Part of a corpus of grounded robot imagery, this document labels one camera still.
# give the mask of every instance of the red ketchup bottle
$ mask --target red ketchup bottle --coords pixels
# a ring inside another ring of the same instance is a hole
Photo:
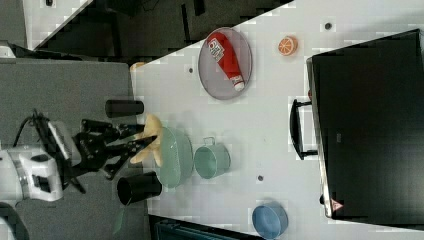
[[[211,34],[206,40],[212,57],[219,64],[222,71],[233,83],[236,91],[244,89],[244,80],[241,76],[237,56],[228,38],[219,32]]]

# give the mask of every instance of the black mug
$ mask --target black mug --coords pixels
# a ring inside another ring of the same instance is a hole
[[[155,172],[149,172],[119,179],[117,189],[121,203],[129,205],[159,196],[162,192],[162,184],[159,182]]]

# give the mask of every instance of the mug handle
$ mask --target mug handle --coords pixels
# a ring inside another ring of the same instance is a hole
[[[212,145],[215,145],[215,138],[214,137],[203,138],[203,141],[205,142],[205,145],[207,145],[207,143],[206,143],[206,140],[207,139],[211,139],[212,140]]]

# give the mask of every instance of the white table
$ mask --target white table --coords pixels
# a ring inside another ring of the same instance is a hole
[[[25,15],[27,48],[34,50],[71,21],[93,0],[54,0],[46,6],[45,0],[22,0]]]
[[[324,29],[327,22],[333,24],[330,31]],[[422,239],[424,232],[327,219],[318,201],[319,163],[301,161],[289,137],[291,103],[306,99],[309,89],[308,57],[419,27],[424,27],[422,0],[297,0],[234,27],[246,36],[254,64],[250,85],[232,101],[215,100],[202,88],[197,59],[203,41],[133,66],[134,95],[144,101],[146,112],[184,129],[193,151],[203,137],[214,136],[232,158],[225,175],[203,180],[194,171],[184,185],[165,188],[148,200],[149,214],[256,234],[251,213],[273,199],[289,217],[280,239]],[[283,57],[277,46],[288,34],[298,38],[299,49]],[[312,149],[312,113],[304,109],[305,149]],[[152,159],[146,164],[151,167]]]

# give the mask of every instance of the blue bowl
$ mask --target blue bowl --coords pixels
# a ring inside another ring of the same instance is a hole
[[[265,239],[280,236],[288,227],[286,211],[277,202],[270,202],[255,208],[252,214],[253,226]]]

